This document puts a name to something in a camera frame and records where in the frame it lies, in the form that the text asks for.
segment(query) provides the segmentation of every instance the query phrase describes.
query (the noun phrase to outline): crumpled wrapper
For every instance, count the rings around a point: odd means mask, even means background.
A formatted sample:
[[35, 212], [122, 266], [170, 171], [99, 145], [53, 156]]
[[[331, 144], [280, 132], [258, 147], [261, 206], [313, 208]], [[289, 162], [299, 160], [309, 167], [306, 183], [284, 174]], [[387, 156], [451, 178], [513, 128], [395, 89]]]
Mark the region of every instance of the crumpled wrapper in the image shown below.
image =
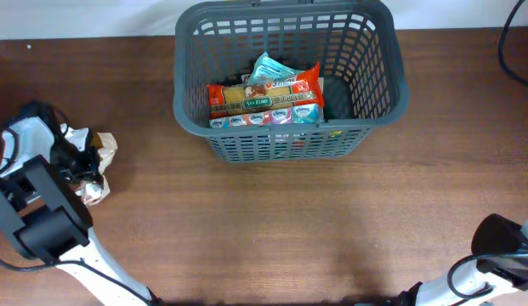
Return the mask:
[[[62, 124], [61, 129], [65, 131], [66, 125]], [[89, 129], [72, 129], [69, 127], [65, 139], [70, 143], [74, 144], [78, 150], [84, 151], [86, 144], [86, 138], [88, 136]], [[112, 159], [118, 150], [118, 144], [111, 133], [97, 133], [102, 146], [98, 148], [99, 155], [99, 173], [103, 176], [103, 184], [98, 182], [83, 181], [80, 186], [75, 189], [75, 193], [81, 197], [82, 202], [86, 206], [98, 204], [103, 201], [110, 193], [109, 183], [107, 177], [104, 175], [106, 168], [112, 163]]]

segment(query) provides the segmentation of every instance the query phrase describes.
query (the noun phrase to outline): plastic basket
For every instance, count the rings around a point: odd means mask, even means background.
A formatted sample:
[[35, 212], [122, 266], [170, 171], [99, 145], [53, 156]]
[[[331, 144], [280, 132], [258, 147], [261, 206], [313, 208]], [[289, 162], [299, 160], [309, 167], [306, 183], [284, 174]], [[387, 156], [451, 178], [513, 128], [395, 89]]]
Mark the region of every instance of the plastic basket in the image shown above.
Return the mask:
[[[209, 127], [206, 85], [239, 83], [264, 51], [298, 70], [321, 62], [325, 123]], [[228, 162], [346, 156], [409, 99], [392, 15], [377, 0], [197, 4], [176, 25], [174, 86], [179, 124]]]

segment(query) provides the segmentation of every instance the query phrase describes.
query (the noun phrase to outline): pasta package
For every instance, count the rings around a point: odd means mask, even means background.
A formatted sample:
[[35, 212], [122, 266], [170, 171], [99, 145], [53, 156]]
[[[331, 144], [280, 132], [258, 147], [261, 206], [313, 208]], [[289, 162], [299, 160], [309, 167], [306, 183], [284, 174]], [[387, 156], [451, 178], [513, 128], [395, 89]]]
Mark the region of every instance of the pasta package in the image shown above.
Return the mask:
[[292, 106], [318, 104], [324, 107], [318, 83], [320, 63], [295, 76], [258, 85], [232, 87], [207, 85], [211, 119]]

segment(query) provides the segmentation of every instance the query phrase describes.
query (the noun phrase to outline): robotic hand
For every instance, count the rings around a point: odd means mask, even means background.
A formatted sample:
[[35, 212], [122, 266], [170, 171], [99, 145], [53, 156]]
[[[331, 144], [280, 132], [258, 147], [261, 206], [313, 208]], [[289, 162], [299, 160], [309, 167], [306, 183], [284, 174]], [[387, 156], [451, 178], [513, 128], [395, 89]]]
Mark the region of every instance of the robotic hand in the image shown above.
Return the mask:
[[[161, 304], [100, 245], [88, 208], [68, 185], [99, 179], [91, 140], [81, 147], [67, 142], [53, 109], [37, 102], [22, 108], [4, 130], [0, 230], [20, 255], [39, 258], [44, 265], [20, 268], [2, 259], [0, 265], [20, 272], [63, 269], [104, 305]], [[418, 283], [383, 303], [338, 304], [468, 306], [528, 290], [528, 221], [521, 227], [496, 214], [487, 217], [474, 235], [472, 253], [439, 279]]]

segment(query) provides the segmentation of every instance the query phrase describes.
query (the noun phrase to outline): green label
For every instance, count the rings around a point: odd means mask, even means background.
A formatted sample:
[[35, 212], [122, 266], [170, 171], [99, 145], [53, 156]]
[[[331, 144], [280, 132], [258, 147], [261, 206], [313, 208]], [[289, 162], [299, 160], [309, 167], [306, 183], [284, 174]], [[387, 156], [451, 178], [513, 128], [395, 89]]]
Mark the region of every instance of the green label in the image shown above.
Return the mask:
[[273, 102], [271, 102], [271, 97], [256, 97], [243, 100], [243, 108], [245, 110], [270, 107], [272, 105]]

